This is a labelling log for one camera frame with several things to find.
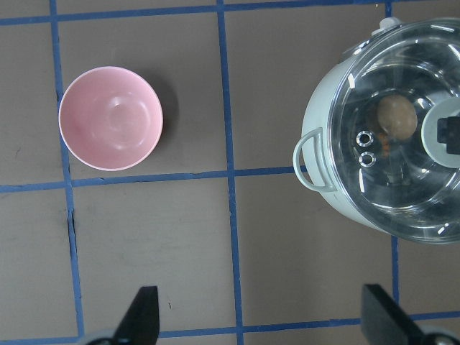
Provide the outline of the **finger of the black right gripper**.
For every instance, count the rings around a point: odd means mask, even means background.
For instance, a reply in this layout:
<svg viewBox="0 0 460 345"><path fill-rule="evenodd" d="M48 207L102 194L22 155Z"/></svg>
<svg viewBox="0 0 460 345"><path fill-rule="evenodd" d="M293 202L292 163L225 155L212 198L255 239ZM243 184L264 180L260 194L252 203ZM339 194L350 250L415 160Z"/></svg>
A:
<svg viewBox="0 0 460 345"><path fill-rule="evenodd" d="M437 143L444 144L446 153L460 154L460 117L449 116L437 121Z"/></svg>

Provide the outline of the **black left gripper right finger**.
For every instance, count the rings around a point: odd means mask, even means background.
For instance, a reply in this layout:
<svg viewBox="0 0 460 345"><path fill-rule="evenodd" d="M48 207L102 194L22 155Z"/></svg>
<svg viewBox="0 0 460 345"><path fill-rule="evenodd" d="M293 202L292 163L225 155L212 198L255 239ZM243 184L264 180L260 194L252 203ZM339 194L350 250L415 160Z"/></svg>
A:
<svg viewBox="0 0 460 345"><path fill-rule="evenodd" d="M424 333L378 284L361 295L361 330L368 344L421 344Z"/></svg>

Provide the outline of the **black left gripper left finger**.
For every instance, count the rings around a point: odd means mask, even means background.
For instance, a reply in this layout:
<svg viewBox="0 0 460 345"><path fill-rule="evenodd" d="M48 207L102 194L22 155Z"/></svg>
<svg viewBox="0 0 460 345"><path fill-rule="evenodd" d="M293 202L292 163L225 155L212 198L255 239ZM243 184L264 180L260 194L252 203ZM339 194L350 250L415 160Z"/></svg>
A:
<svg viewBox="0 0 460 345"><path fill-rule="evenodd" d="M154 345L159 333L157 286L141 287L111 337L111 343Z"/></svg>

